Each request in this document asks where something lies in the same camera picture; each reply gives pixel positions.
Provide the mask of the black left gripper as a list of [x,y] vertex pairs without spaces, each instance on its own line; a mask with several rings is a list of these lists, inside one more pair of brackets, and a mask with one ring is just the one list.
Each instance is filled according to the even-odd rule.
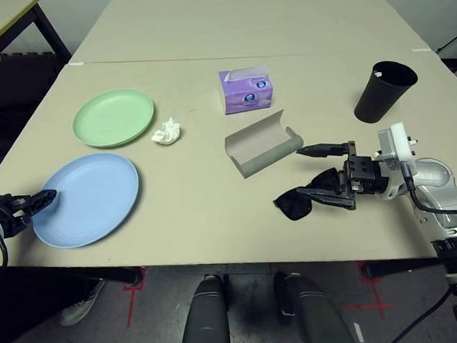
[[58,207],[57,190],[42,190],[33,196],[0,195],[0,226],[4,238],[13,238],[31,225],[32,217],[40,212],[52,212]]

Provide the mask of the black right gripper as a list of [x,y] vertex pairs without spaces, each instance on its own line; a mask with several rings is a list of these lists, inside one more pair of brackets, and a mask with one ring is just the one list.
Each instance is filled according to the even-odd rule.
[[357,207],[356,194],[381,194],[387,188],[386,177],[382,175],[379,161],[374,161],[370,156],[358,156],[354,141],[344,144],[323,143],[303,146],[296,152],[307,157],[347,155],[344,162],[345,191],[338,194],[331,190],[297,188],[299,194],[303,194],[320,204],[355,210]]

